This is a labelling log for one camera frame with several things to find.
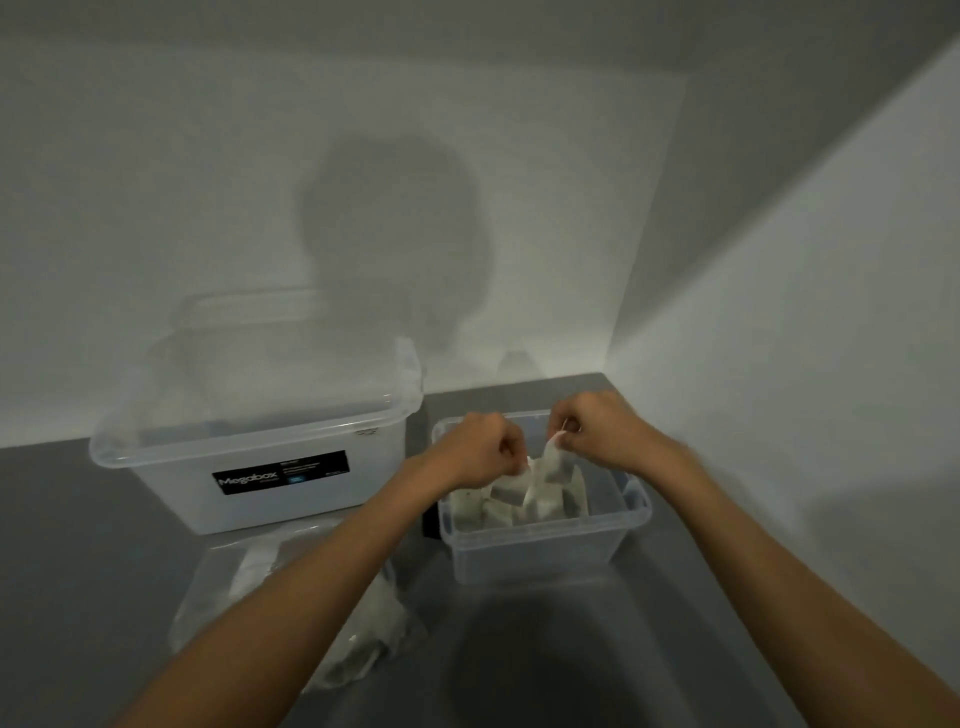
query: black label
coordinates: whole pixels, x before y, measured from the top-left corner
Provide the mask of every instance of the black label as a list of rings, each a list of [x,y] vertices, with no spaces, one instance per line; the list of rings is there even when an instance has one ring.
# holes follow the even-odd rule
[[[347,451],[338,450],[299,460],[284,460],[282,463],[255,465],[252,468],[239,468],[235,471],[220,471],[213,474],[220,490],[227,496],[250,491],[263,491],[278,488],[281,485],[302,483],[321,477],[349,473]]]

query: plastic storage box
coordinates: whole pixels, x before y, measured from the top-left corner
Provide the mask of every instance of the plastic storage box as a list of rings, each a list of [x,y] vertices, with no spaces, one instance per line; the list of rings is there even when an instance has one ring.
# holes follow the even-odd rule
[[[531,457],[543,454],[549,416],[546,410],[505,415],[523,429]],[[462,419],[439,421],[433,442]],[[610,561],[627,531],[650,520],[653,507],[636,477],[598,468],[582,458],[576,462],[587,483],[589,515],[582,518],[462,532],[450,516],[449,497],[441,500],[440,534],[453,552],[456,580],[482,584]]]
[[[215,533],[367,500],[404,457],[420,363],[382,317],[314,289],[203,296],[90,439],[184,523]]]

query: hand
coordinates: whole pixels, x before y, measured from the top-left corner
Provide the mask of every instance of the hand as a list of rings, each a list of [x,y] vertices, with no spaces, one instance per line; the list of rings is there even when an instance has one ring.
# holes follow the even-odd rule
[[[470,412],[420,457],[425,468],[439,474],[448,493],[519,475],[527,467],[527,446],[523,430],[503,415]]]
[[[547,438],[561,428],[565,430],[557,443],[561,449],[651,482],[662,479],[662,466],[667,461],[676,465],[688,459],[696,464],[696,458],[683,445],[641,420],[615,390],[581,392],[557,402],[550,411]]]

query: clear plastic bag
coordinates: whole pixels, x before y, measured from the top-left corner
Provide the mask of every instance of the clear plastic bag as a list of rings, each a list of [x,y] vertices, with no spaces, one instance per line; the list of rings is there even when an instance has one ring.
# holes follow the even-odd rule
[[[183,649],[231,604],[321,541],[338,522],[323,518],[285,523],[269,533],[209,549],[170,628],[173,650]],[[394,570],[388,560],[303,691],[329,690],[360,680],[374,666],[406,652],[425,636],[422,623],[397,598]]]

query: grey countertop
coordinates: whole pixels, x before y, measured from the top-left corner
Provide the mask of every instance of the grey countertop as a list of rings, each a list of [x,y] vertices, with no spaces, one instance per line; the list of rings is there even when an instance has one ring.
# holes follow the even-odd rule
[[[602,375],[429,395],[407,450],[439,419],[548,408]],[[0,725],[102,726],[169,658],[167,633],[204,550],[86,441],[0,450]],[[603,569],[466,588],[441,542],[395,554],[429,638],[367,679],[300,699],[283,725],[802,725],[683,525],[651,522]],[[229,534],[231,539],[236,532]]]

